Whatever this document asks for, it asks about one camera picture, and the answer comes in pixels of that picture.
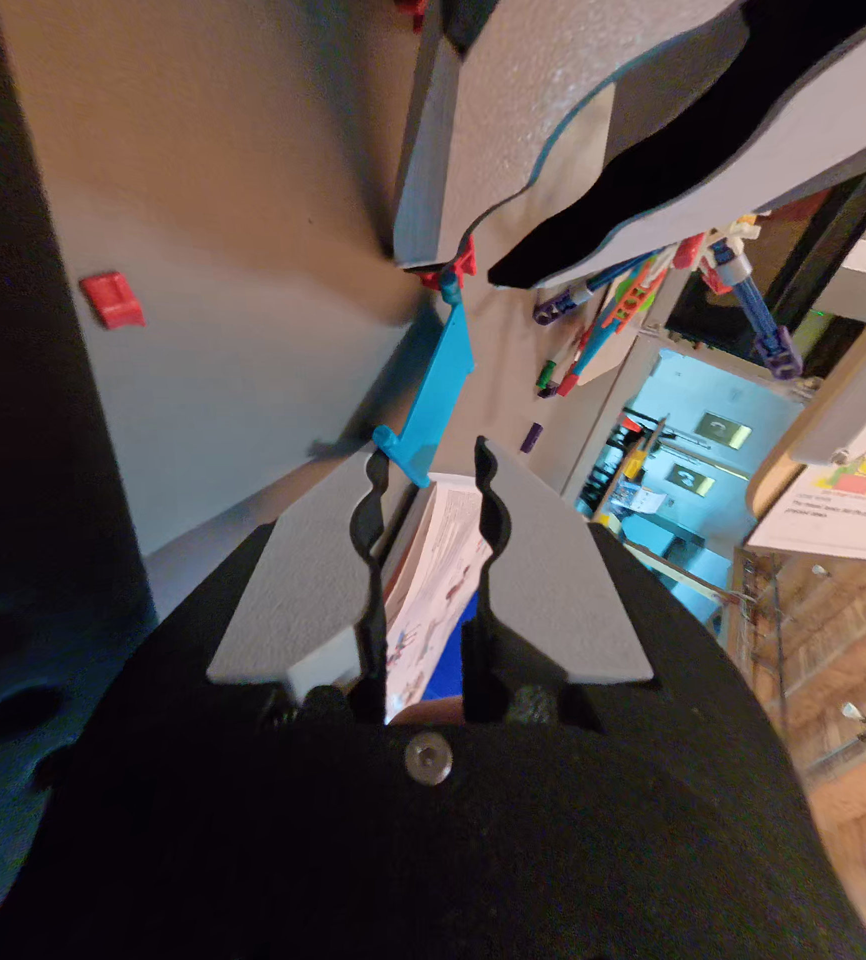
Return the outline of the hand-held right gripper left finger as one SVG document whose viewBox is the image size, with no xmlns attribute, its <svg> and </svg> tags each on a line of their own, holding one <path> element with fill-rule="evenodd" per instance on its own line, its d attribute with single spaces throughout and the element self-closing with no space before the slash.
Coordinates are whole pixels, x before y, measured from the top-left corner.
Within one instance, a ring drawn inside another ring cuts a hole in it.
<svg viewBox="0 0 866 960">
<path fill-rule="evenodd" d="M 373 550 L 390 461 L 368 443 L 274 524 L 208 668 L 215 685 L 279 684 L 301 707 L 321 687 L 385 721 L 386 618 Z"/>
</svg>

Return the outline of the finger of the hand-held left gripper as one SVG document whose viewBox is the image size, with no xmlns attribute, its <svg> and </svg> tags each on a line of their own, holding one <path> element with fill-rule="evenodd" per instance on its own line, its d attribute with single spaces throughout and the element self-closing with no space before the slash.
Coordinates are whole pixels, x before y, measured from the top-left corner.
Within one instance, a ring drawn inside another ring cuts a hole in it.
<svg viewBox="0 0 866 960">
<path fill-rule="evenodd" d="M 667 126 L 488 272 L 529 291 L 767 210 L 866 151 L 866 3 L 743 3 L 749 38 Z"/>
<path fill-rule="evenodd" d="M 709 90 L 747 37 L 740 3 L 502 2 L 458 55 L 429 3 L 394 262 L 448 264 L 488 222 L 515 247 Z"/>
</svg>

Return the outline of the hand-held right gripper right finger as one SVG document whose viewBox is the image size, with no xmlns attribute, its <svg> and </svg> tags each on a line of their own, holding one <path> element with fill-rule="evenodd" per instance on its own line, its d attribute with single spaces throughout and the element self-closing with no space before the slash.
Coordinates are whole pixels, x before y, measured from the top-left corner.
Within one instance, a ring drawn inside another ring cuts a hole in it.
<svg viewBox="0 0 866 960">
<path fill-rule="evenodd" d="M 480 533 L 490 550 L 463 630 L 470 725 L 600 725 L 589 689 L 655 679 L 590 524 L 481 436 Z"/>
</svg>

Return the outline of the blue rod cross assembly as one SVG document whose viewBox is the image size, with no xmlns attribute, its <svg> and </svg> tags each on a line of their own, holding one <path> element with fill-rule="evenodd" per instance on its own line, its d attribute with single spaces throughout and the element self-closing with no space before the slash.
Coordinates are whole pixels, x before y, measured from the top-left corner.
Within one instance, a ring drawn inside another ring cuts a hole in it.
<svg viewBox="0 0 866 960">
<path fill-rule="evenodd" d="M 607 300 L 606 314 L 594 330 L 623 331 L 656 295 L 670 269 L 700 272 L 715 294 L 734 294 L 754 333 L 754 349 L 766 370 L 778 382 L 796 382 L 803 377 L 803 360 L 787 328 L 779 326 L 759 288 L 753 282 L 752 266 L 745 254 L 745 242 L 757 240 L 757 218 L 743 216 L 727 228 L 688 237 L 637 259 L 574 282 L 558 296 L 534 308 L 540 326 L 557 322 L 589 302 L 598 291 L 619 282 L 619 289 Z"/>
</svg>

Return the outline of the colourful toy construction model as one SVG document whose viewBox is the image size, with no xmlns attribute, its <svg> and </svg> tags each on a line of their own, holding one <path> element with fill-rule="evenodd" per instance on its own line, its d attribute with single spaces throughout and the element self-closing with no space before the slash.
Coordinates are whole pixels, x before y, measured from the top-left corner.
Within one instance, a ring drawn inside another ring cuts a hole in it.
<svg viewBox="0 0 866 960">
<path fill-rule="evenodd" d="M 761 227 L 758 223 L 758 220 L 759 220 L 758 214 L 747 214 L 745 216 L 752 216 L 752 215 L 757 218 L 755 223 L 761 230 Z M 700 272 L 686 272 L 686 273 L 696 274 L 700 278 L 700 280 L 702 281 L 702 283 L 706 285 L 704 281 L 702 280 L 702 275 L 701 275 Z M 570 392 L 573 391 L 577 388 L 577 383 L 579 380 L 579 375 L 584 371 L 584 369 L 587 366 L 587 364 L 593 358 L 593 356 L 596 356 L 596 353 L 599 351 L 599 349 L 605 345 L 605 341 L 609 339 L 609 337 L 611 334 L 613 334 L 613 332 L 611 332 L 609 330 L 594 330 L 593 326 L 594 326 L 596 322 L 603 320 L 603 318 L 606 314 L 607 300 L 612 299 L 615 293 L 618 289 L 619 289 L 619 282 L 616 282 L 611 287 L 602 288 L 600 291 L 598 291 L 596 293 L 596 294 L 603 293 L 605 295 L 603 305 L 599 307 L 596 315 L 586 325 L 586 327 L 584 327 L 580 331 L 579 334 L 574 336 L 574 338 L 570 343 L 566 344 L 566 346 L 561 350 L 561 352 L 555 358 L 551 358 L 551 359 L 553 359 L 553 360 L 555 360 L 558 363 L 558 367 L 557 367 L 557 371 L 553 375 L 553 378 L 552 378 L 547 390 L 538 391 L 538 389 L 536 389 L 536 395 L 540 398 L 547 399 L 547 398 L 551 398 L 553 396 L 562 396 L 564 397 L 564 396 L 570 395 Z M 646 305 L 644 306 L 644 309 L 636 318 L 633 318 L 633 320 L 630 324 L 636 322 L 638 319 L 642 319 L 645 315 L 648 309 L 651 308 L 655 305 L 656 296 L 658 295 L 658 292 L 656 293 L 656 295 L 651 296 L 648 300 Z"/>
</svg>

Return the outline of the blue panel piece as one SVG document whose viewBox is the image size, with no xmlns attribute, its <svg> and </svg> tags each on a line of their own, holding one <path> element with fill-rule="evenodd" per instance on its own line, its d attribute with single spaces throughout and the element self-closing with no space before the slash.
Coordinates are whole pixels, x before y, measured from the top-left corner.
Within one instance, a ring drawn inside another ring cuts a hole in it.
<svg viewBox="0 0 866 960">
<path fill-rule="evenodd" d="M 455 270 L 448 270 L 437 276 L 437 282 L 439 294 L 451 312 L 416 399 L 399 434 L 381 425 L 372 437 L 378 450 L 418 488 L 430 485 L 430 468 L 465 380 L 475 370 L 461 278 Z"/>
</svg>

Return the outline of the bright blue object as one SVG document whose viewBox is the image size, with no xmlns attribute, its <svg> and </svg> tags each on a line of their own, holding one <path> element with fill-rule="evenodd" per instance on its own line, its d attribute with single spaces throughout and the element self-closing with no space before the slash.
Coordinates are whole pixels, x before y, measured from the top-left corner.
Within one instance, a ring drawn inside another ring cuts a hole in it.
<svg viewBox="0 0 866 960">
<path fill-rule="evenodd" d="M 423 694 L 423 702 L 436 702 L 463 694 L 463 629 L 476 616 L 478 594 L 474 594 L 454 628 Z"/>
</svg>

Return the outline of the instruction booklet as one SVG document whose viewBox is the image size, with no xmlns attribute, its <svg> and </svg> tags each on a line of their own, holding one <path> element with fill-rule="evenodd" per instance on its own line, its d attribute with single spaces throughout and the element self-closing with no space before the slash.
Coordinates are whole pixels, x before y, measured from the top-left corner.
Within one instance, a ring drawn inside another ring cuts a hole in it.
<svg viewBox="0 0 866 960">
<path fill-rule="evenodd" d="M 471 476 L 431 474 L 381 569 L 386 617 L 385 721 L 421 702 L 475 595 L 492 549 Z"/>
</svg>

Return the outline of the white instruction sign board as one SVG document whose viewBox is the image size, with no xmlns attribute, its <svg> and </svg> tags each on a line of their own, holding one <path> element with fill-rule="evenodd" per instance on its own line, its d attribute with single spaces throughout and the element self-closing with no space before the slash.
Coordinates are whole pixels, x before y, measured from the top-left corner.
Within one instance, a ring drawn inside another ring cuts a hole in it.
<svg viewBox="0 0 866 960">
<path fill-rule="evenodd" d="M 760 553 L 812 554 L 866 562 L 866 436 L 857 455 L 807 466 L 757 519 L 746 547 Z"/>
</svg>

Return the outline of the black perforated panel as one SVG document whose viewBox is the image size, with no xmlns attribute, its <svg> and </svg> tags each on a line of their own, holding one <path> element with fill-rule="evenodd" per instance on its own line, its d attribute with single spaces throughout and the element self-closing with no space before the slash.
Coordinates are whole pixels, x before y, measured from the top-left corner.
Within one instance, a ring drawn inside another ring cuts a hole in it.
<svg viewBox="0 0 866 960">
<path fill-rule="evenodd" d="M 0 906 L 156 614 L 0 30 Z"/>
</svg>

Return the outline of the small red clip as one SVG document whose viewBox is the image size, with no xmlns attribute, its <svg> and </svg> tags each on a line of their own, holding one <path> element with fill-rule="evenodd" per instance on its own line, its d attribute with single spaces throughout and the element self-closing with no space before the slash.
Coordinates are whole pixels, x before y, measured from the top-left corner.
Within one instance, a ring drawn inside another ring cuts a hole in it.
<svg viewBox="0 0 866 960">
<path fill-rule="evenodd" d="M 82 278 L 79 287 L 105 330 L 114 332 L 147 326 L 139 296 L 121 272 L 106 272 Z"/>
</svg>

